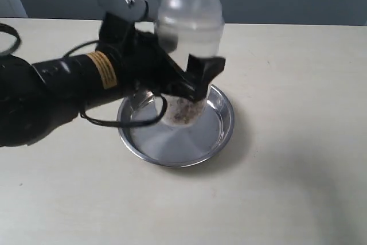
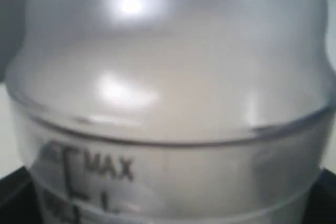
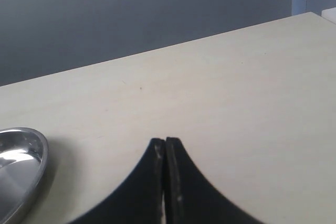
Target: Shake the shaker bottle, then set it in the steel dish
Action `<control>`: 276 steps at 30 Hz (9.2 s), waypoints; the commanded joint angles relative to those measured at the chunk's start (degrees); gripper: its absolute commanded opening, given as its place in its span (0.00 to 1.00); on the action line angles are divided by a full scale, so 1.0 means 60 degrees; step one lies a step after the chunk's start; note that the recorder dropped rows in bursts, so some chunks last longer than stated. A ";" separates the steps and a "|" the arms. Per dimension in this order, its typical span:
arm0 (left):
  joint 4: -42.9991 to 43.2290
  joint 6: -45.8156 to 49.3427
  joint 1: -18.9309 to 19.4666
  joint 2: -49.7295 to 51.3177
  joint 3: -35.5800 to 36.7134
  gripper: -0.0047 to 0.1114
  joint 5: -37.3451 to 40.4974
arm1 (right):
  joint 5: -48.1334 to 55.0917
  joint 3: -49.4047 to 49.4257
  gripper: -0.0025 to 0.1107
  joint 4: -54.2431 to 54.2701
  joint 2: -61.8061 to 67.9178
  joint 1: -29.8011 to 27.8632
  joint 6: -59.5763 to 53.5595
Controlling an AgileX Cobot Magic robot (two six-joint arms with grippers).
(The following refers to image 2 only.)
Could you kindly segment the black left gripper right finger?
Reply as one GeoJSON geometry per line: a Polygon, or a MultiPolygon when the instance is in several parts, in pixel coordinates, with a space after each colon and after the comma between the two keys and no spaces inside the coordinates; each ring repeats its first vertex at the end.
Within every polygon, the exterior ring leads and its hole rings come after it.
{"type": "Polygon", "coordinates": [[[302,224],[336,224],[335,173],[324,169],[310,191],[302,224]]]}

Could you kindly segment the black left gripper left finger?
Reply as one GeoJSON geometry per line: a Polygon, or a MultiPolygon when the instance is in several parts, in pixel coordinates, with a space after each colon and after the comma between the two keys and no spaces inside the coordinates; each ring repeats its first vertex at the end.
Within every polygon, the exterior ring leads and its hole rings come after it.
{"type": "Polygon", "coordinates": [[[36,192],[28,171],[21,167],[1,179],[1,224],[42,223],[36,192]]]}

